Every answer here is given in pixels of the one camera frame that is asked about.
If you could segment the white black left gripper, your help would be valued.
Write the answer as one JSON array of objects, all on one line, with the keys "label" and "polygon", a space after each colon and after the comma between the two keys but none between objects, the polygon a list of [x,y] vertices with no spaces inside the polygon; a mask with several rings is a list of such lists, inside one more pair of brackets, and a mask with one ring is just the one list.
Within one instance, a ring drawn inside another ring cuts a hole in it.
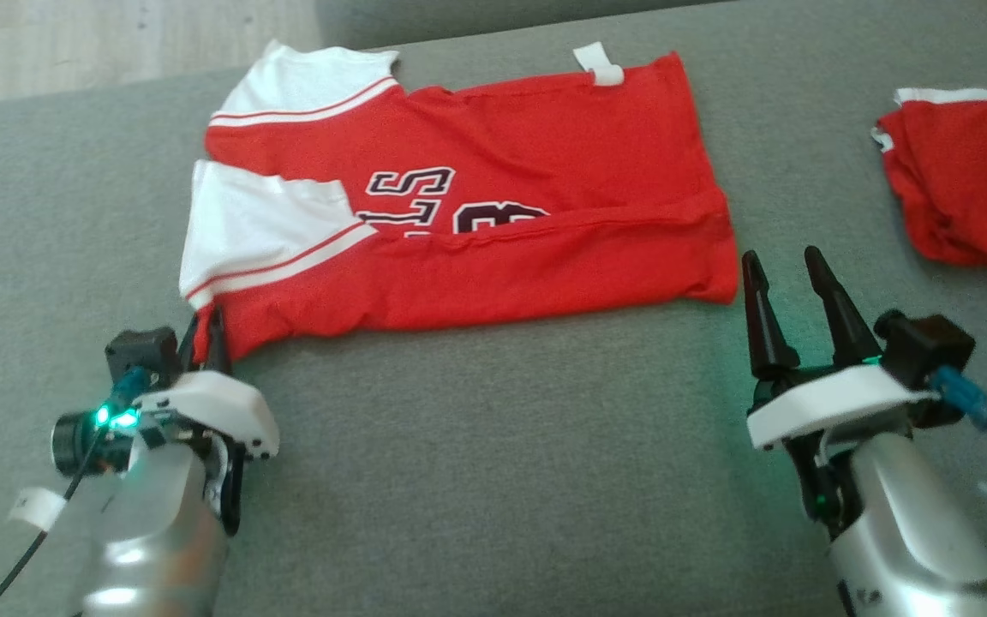
[{"label": "white black left gripper", "polygon": [[[194,340],[199,317],[193,315],[177,345],[182,371],[194,370]],[[243,446],[254,459],[279,454],[277,419],[262,391],[231,376],[234,363],[224,328],[224,311],[214,306],[206,324],[204,370],[182,374],[168,389],[134,399],[141,428],[156,427],[168,441],[191,442],[216,436]]]}]

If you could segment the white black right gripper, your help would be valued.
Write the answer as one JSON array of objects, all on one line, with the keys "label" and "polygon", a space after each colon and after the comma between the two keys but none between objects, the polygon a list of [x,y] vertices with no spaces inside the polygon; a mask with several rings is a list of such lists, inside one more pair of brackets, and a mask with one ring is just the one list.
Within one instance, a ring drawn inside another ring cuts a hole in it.
[{"label": "white black right gripper", "polygon": [[877,363],[882,355],[874,333],[822,251],[807,246],[804,258],[812,290],[825,309],[833,364],[843,369],[812,379],[802,372],[783,375],[799,366],[799,354],[785,340],[772,308],[763,264],[755,250],[745,251],[741,258],[745,330],[751,373],[761,381],[753,391],[753,410],[745,419],[753,448],[768,450],[815,434],[826,444],[859,442],[880,433],[904,434],[910,417],[940,402],[942,395],[929,389],[910,390],[884,368],[866,364]]}]

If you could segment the red garment with white hem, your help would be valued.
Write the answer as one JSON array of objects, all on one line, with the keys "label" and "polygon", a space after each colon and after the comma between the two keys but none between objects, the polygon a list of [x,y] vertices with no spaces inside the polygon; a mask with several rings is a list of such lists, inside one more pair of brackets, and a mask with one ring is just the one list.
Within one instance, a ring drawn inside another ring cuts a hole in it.
[{"label": "red garment with white hem", "polygon": [[987,268],[987,89],[900,87],[872,129],[914,249]]}]

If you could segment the red white printed jersey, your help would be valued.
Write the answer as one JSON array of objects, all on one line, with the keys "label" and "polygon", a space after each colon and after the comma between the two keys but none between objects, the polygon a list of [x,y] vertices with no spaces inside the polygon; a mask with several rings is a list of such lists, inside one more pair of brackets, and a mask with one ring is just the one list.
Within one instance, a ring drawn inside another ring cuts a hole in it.
[{"label": "red white printed jersey", "polygon": [[274,40],[209,117],[177,279],[243,358],[675,298],[729,303],[727,199],[677,52],[408,91],[396,51]]}]

